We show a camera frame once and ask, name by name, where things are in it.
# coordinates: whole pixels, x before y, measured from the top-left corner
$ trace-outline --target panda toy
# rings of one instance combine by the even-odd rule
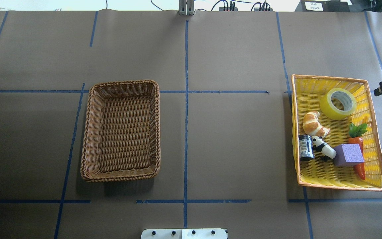
[[[312,136],[312,145],[314,151],[324,154],[324,156],[321,156],[321,159],[325,162],[329,159],[334,159],[337,155],[336,151],[318,136]]]

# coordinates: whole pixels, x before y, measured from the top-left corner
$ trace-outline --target basket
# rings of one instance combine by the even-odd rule
[[[292,75],[291,84],[293,148],[299,185],[325,189],[382,191],[382,153],[368,82],[340,77]],[[321,112],[319,100],[332,88],[346,89],[355,96],[357,108],[349,117],[332,120]],[[331,132],[324,139],[331,147],[348,143],[351,122],[356,125],[367,123],[368,132],[362,136],[365,180],[361,180],[354,173],[353,167],[336,167],[331,160],[323,162],[319,159],[321,154],[317,152],[314,153],[314,160],[300,161],[298,135],[305,134],[304,115],[314,110],[321,113],[319,122],[331,128]]]
[[[90,182],[148,179],[160,169],[159,86],[99,83],[89,90],[81,176]]]

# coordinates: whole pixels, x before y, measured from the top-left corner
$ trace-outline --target white bracket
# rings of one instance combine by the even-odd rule
[[[194,0],[179,0],[179,15],[194,15]]]
[[[146,229],[141,239],[228,239],[228,233],[221,228]]]

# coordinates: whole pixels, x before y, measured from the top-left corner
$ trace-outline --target yellow basket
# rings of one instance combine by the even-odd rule
[[[382,153],[368,82],[341,77],[292,75],[291,84],[293,148],[299,185],[325,189],[382,191]],[[349,117],[332,120],[321,112],[319,100],[332,88],[346,89],[355,96],[357,108]],[[348,143],[351,122],[356,125],[368,124],[368,132],[362,136],[365,180],[361,180],[354,173],[353,167],[336,167],[331,160],[323,162],[319,159],[321,154],[317,152],[314,153],[314,160],[300,161],[298,135],[305,134],[303,117],[309,111],[319,111],[319,122],[331,128],[331,132],[324,139],[331,147]]]

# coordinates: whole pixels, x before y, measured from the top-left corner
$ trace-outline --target red object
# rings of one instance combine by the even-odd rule
[[[362,137],[349,138],[349,144],[358,144],[363,155],[363,139]],[[362,180],[365,180],[365,163],[360,163],[353,166],[355,174],[359,175]]]

